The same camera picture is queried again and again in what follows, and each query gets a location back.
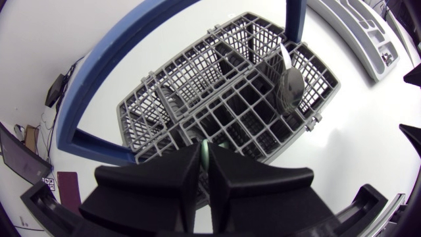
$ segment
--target gray tray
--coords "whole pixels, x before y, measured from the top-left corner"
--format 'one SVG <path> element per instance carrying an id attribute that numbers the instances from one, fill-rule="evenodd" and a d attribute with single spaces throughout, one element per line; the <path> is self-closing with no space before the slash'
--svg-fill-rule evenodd
<path id="1" fill-rule="evenodd" d="M 276 111 L 274 85 L 283 71 L 280 43 L 305 79 L 299 107 Z M 208 34 L 148 77 L 117 107 L 124 145 L 141 163 L 207 139 L 265 163 L 321 120 L 340 87 L 304 43 L 284 29 L 244 13 Z M 198 205 L 207 200 L 201 173 Z"/>

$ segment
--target cardboard box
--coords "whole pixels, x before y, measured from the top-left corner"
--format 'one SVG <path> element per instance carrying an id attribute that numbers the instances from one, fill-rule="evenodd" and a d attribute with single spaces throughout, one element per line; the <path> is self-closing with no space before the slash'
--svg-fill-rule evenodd
<path id="1" fill-rule="evenodd" d="M 31 125 L 27 125 L 25 129 L 25 146 L 34 153 L 37 153 L 37 140 L 39 129 Z"/>

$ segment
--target white tabletop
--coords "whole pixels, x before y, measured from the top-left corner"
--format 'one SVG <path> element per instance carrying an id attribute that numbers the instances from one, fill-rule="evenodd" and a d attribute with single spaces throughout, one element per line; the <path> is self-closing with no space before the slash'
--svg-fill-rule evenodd
<path id="1" fill-rule="evenodd" d="M 165 22 L 126 55 L 91 100 L 78 128 L 121 145 L 117 104 L 149 71 L 205 35 L 207 29 L 246 11 L 285 26 L 285 1 L 200 1 Z M 364 184 L 373 185 L 388 200 L 397 193 L 409 195 L 421 163 L 398 128 L 400 123 L 421 127 L 421 91 L 403 82 L 403 75 L 413 68 L 410 59 L 387 24 L 380 17 L 378 21 L 401 59 L 375 84 L 340 36 L 307 9 L 303 41 L 329 66 L 341 89 L 322 112 L 321 123 L 271 164 L 312 169 L 312 187 L 334 213 L 348 206 Z M 54 111 L 47 108 L 44 119 L 48 125 L 53 117 Z M 82 202 L 97 186 L 93 172 L 102 163 L 58 150 L 55 134 L 51 160 L 56 177 L 57 171 L 78 173 Z M 54 193 L 59 199 L 58 191 Z M 198 210 L 195 231 L 212 232 L 209 207 Z"/>

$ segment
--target spoon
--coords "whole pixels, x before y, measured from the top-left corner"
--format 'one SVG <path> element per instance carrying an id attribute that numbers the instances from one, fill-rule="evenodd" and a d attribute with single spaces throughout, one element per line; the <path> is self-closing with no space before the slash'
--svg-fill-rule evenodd
<path id="1" fill-rule="evenodd" d="M 276 108 L 281 115 L 289 115 L 298 107 L 304 94 L 304 79 L 301 72 L 292 66 L 288 50 L 281 43 L 284 71 L 282 72 L 276 90 Z"/>

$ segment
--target green object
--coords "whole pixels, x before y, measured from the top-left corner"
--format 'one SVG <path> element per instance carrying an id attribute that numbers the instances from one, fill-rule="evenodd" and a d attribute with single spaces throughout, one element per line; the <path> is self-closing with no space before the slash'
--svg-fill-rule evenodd
<path id="1" fill-rule="evenodd" d="M 205 171 L 208 171 L 208 168 L 209 168 L 209 148 L 208 148 L 208 140 L 207 139 L 204 139 L 202 141 L 200 158 L 201 158 L 202 167 L 204 168 Z"/>
<path id="2" fill-rule="evenodd" d="M 219 146 L 228 149 L 229 143 L 228 142 L 222 142 L 221 144 L 219 144 Z M 209 168 L 209 148 L 208 148 L 208 140 L 207 139 L 204 139 L 202 141 L 200 159 L 201 159 L 202 167 L 204 168 L 205 171 L 208 171 L 208 168 Z"/>

